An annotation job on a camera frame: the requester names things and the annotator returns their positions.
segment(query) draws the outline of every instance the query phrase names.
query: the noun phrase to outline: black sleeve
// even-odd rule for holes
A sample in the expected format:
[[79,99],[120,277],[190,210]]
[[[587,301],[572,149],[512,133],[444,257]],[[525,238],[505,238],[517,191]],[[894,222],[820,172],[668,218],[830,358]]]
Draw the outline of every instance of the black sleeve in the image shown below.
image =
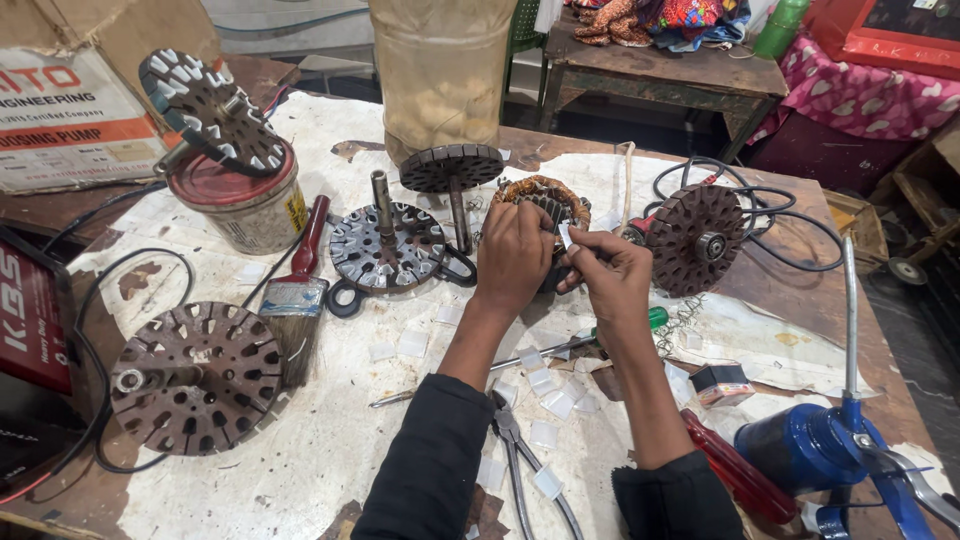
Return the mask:
[[612,480],[616,503],[635,540],[743,538],[740,515],[699,450],[653,471],[615,469]]
[[427,375],[373,480],[351,540],[453,540],[464,523],[493,402],[464,382]]

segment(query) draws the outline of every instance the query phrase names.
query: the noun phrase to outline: hand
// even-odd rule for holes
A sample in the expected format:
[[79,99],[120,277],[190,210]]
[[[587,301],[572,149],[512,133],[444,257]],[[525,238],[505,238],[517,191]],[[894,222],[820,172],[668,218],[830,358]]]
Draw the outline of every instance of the hand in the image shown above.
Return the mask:
[[492,205],[483,224],[473,298],[512,323],[530,304],[553,260],[550,216],[537,205]]
[[650,329],[647,309],[653,256],[646,248],[611,233],[569,230],[574,244],[566,250],[561,264],[574,268],[557,283],[557,290],[566,292],[580,280],[587,283],[597,317],[597,339],[613,356],[630,347],[627,338]]

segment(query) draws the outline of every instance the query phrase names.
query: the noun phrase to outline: colorful cloth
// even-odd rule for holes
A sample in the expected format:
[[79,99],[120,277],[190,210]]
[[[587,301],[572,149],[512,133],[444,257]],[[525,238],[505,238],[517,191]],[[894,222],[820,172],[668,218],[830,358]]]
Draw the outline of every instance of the colorful cloth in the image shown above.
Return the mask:
[[611,0],[596,12],[580,12],[584,28],[573,30],[573,37],[587,45],[609,45],[611,41],[624,47],[646,47],[653,43],[650,35],[638,26],[636,0]]
[[695,51],[704,41],[742,42],[750,15],[742,0],[654,0],[639,10],[654,43],[676,53]]
[[590,8],[592,10],[599,10],[607,4],[610,4],[610,0],[564,0],[564,5],[574,5],[578,8]]
[[778,130],[792,110],[850,135],[919,140],[960,108],[960,82],[835,62],[808,34],[793,41],[780,71],[790,93],[747,144]]

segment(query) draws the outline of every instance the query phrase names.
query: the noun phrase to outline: wooden crate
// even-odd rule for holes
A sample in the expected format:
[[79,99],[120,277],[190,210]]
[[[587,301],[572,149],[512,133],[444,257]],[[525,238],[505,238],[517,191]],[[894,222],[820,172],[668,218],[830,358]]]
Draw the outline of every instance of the wooden crate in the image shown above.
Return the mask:
[[869,274],[890,258],[880,218],[873,205],[829,189],[824,189],[824,197],[840,235],[849,235],[853,240],[858,275]]

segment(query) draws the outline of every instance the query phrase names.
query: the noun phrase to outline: white string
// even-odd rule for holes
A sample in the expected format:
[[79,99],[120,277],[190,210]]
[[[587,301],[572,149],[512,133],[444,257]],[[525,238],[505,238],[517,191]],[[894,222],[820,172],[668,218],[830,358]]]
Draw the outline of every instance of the white string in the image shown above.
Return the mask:
[[620,230],[617,232],[617,235],[621,237],[623,236],[623,232],[627,230],[627,220],[630,219],[630,196],[634,191],[633,187],[630,185],[630,168],[634,161],[634,149],[636,148],[636,144],[634,144],[633,141],[624,142],[618,144],[617,146],[623,146],[624,144],[627,145],[627,174],[624,178],[624,184],[627,185],[627,192],[623,199],[623,215],[620,217]]
[[303,350],[303,347],[305,347],[305,346],[306,346],[306,338],[304,337],[303,342],[300,343],[300,348],[297,349],[297,351],[294,353],[293,356],[290,356],[289,358],[287,358],[287,361],[288,361],[288,362],[294,361],[294,358],[296,358],[297,355],[300,354],[300,351],[302,351],[302,350]]

